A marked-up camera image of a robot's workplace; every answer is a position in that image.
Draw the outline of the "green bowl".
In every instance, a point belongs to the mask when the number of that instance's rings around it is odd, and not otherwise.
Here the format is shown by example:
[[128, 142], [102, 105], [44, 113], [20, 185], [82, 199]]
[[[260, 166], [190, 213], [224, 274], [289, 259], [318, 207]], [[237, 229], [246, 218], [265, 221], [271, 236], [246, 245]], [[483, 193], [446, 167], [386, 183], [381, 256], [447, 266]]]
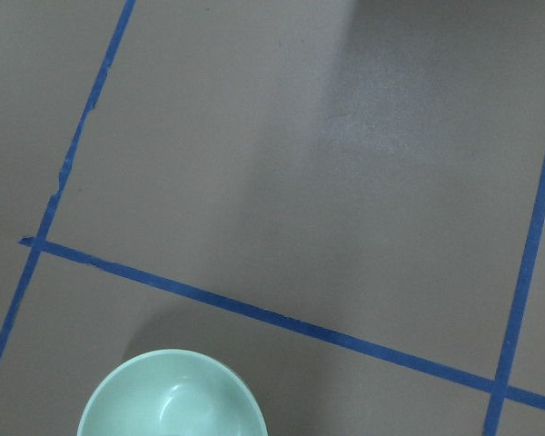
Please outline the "green bowl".
[[266, 435], [263, 413], [247, 384], [199, 352], [140, 354], [96, 387], [78, 435]]

